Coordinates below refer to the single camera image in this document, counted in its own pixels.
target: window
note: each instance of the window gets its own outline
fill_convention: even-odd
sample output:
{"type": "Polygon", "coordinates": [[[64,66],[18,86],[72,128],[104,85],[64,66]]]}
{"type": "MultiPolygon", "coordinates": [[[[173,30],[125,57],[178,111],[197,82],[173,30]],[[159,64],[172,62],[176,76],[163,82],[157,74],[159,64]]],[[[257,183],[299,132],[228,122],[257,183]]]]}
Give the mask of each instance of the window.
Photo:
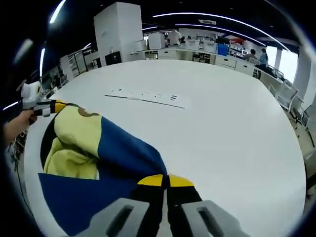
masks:
{"type": "Polygon", "coordinates": [[[275,64],[276,64],[277,48],[276,47],[267,46],[267,55],[268,55],[268,58],[269,58],[269,61],[268,61],[269,65],[274,67],[275,64]]]}
{"type": "Polygon", "coordinates": [[[298,55],[296,53],[282,50],[279,70],[284,74],[284,78],[294,82],[298,55]]]}

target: person's arm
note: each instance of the person's arm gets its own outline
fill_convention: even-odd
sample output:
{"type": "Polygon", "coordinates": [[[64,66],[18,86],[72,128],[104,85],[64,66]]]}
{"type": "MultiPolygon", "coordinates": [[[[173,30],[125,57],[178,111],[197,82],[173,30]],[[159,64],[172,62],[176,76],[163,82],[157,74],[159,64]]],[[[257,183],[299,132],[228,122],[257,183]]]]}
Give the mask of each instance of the person's arm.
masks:
{"type": "Polygon", "coordinates": [[[36,121],[37,117],[34,116],[34,111],[24,110],[18,117],[14,118],[4,126],[5,147],[30,126],[29,119],[36,121]]]}

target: white counter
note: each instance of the white counter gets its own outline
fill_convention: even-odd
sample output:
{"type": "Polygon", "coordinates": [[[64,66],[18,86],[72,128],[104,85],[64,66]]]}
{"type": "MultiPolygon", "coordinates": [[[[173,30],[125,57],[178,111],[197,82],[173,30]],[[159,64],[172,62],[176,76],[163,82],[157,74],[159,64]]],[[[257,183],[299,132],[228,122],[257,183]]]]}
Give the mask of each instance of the white counter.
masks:
{"type": "MultiPolygon", "coordinates": [[[[232,56],[223,56],[223,55],[219,55],[215,52],[207,52],[205,50],[202,50],[202,49],[199,49],[199,50],[191,50],[191,49],[186,49],[184,47],[169,47],[169,48],[162,48],[162,49],[150,49],[150,50],[143,50],[143,51],[139,51],[139,52],[132,52],[131,54],[138,54],[138,53],[146,53],[146,52],[158,52],[158,55],[159,53],[161,53],[161,55],[164,53],[164,52],[187,52],[187,53],[203,53],[203,54],[209,54],[211,59],[210,59],[210,64],[213,64],[213,65],[217,65],[217,66],[221,66],[221,67],[225,67],[225,68],[229,68],[229,69],[232,69],[232,70],[236,70],[236,71],[239,71],[239,72],[242,72],[242,73],[246,73],[247,75],[249,76],[253,76],[253,72],[254,70],[257,70],[257,71],[260,71],[262,75],[264,75],[264,85],[266,87],[268,87],[270,84],[272,84],[274,86],[275,89],[278,88],[278,86],[282,83],[282,81],[278,78],[274,78],[272,77],[271,75],[267,74],[266,72],[256,68],[254,66],[254,64],[252,63],[249,63],[245,60],[242,60],[240,58],[236,58],[236,57],[232,57],[232,56]],[[222,63],[217,63],[216,62],[216,59],[217,58],[222,58],[222,59],[228,59],[229,62],[233,62],[235,61],[235,66],[228,66],[225,65],[225,64],[222,64],[222,63]],[[249,70],[243,70],[243,67],[246,66],[249,68],[249,70]]],[[[181,58],[179,58],[179,55],[175,55],[173,54],[170,58],[167,57],[163,57],[163,59],[181,59],[181,60],[188,60],[188,61],[191,61],[192,60],[192,57],[190,56],[189,57],[190,59],[186,58],[186,56],[182,56],[181,58]]]]}
{"type": "MultiPolygon", "coordinates": [[[[303,213],[306,178],[296,135],[274,97],[250,76],[204,63],[142,60],[84,73],[52,98],[100,113],[154,146],[170,174],[191,180],[202,199],[235,216],[250,236],[284,236],[303,213]],[[104,96],[118,88],[191,102],[181,109],[104,96]]],[[[30,127],[25,149],[30,208],[49,236],[63,233],[38,177],[41,139],[51,119],[30,127]]]]}

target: white tabletop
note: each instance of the white tabletop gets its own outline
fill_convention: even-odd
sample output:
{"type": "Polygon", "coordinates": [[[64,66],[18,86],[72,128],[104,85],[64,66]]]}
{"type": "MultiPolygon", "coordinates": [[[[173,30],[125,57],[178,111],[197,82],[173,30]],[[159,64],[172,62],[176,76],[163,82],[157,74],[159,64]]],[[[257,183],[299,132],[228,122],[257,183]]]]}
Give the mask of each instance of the white tabletop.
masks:
{"type": "MultiPolygon", "coordinates": [[[[154,146],[169,173],[191,180],[202,199],[235,216],[251,236],[283,236],[302,215],[305,170],[296,135],[255,78],[198,62],[143,60],[84,73],[54,98],[100,113],[154,146]],[[191,103],[181,109],[104,96],[120,87],[181,94],[191,103]]],[[[31,126],[25,152],[26,188],[42,229],[53,228],[46,227],[52,216],[43,217],[47,207],[34,179],[51,119],[31,126]]]]}

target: ceiling light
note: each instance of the ceiling light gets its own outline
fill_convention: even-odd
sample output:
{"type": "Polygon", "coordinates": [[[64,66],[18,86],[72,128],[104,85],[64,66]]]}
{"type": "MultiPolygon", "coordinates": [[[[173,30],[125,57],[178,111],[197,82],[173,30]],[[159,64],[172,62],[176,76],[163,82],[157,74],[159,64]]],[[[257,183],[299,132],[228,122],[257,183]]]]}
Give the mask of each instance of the ceiling light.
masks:
{"type": "Polygon", "coordinates": [[[256,40],[256,39],[253,39],[249,36],[245,36],[241,33],[238,33],[238,32],[235,32],[235,31],[231,31],[231,30],[227,30],[227,29],[224,29],[224,28],[219,28],[219,27],[215,27],[215,26],[205,26],[205,25],[194,25],[194,24],[175,24],[176,26],[201,26],[201,27],[209,27],[209,28],[213,28],[213,29],[218,29],[218,30],[222,30],[222,31],[228,31],[228,32],[231,32],[231,33],[234,33],[234,34],[237,34],[237,35],[241,35],[243,37],[246,37],[248,39],[251,39],[253,41],[256,41],[257,43],[263,45],[263,46],[266,46],[264,43],[261,43],[260,41],[256,40]]]}
{"type": "Polygon", "coordinates": [[[24,40],[21,47],[19,48],[18,52],[16,53],[13,63],[18,64],[20,60],[22,60],[23,57],[27,55],[27,53],[30,51],[31,47],[34,45],[34,42],[30,39],[24,40]]]}
{"type": "Polygon", "coordinates": [[[44,60],[44,54],[45,54],[45,48],[43,48],[41,50],[41,53],[40,53],[40,62],[39,62],[39,77],[41,78],[42,76],[42,73],[43,73],[43,60],[44,60]]]}
{"type": "Polygon", "coordinates": [[[145,30],[149,30],[149,29],[154,29],[154,28],[157,28],[157,26],[153,26],[153,27],[148,27],[148,28],[144,28],[143,31],[145,30]]]}
{"type": "Polygon", "coordinates": [[[58,15],[60,9],[63,7],[65,1],[66,1],[66,0],[62,0],[62,1],[58,4],[58,6],[56,7],[56,10],[54,11],[54,14],[52,15],[52,17],[51,17],[51,19],[50,19],[50,21],[49,21],[50,24],[54,23],[54,21],[56,20],[57,15],[58,15]]]}
{"type": "Polygon", "coordinates": [[[263,34],[265,34],[266,36],[270,37],[271,39],[273,39],[275,42],[279,43],[280,45],[282,45],[286,50],[290,51],[283,43],[281,43],[280,41],[278,41],[276,38],[272,37],[271,35],[269,35],[268,33],[252,26],[252,25],[249,25],[245,22],[242,22],[242,21],[239,21],[239,20],[236,20],[236,19],[233,19],[233,18],[230,18],[230,17],[226,17],[226,16],[220,16],[220,15],[214,15],[214,14],[208,14],[208,13],[198,13],[198,12],[175,12],[175,13],[166,13],[166,14],[161,14],[161,15],[155,15],[153,17],[161,17],[161,16],[171,16],[171,15],[203,15],[203,16],[213,16],[213,17],[219,17],[219,18],[223,18],[223,19],[227,19],[227,20],[230,20],[230,21],[235,21],[235,22],[238,22],[238,23],[241,23],[243,25],[246,25],[246,26],[249,26],[263,34]]]}
{"type": "Polygon", "coordinates": [[[16,105],[17,103],[19,103],[19,102],[18,102],[18,101],[17,101],[17,102],[14,102],[13,104],[8,105],[7,107],[5,107],[3,110],[6,110],[6,109],[10,108],[10,107],[12,107],[12,106],[16,105]]]}
{"type": "Polygon", "coordinates": [[[83,49],[88,48],[91,45],[91,43],[87,44],[83,49]]]}

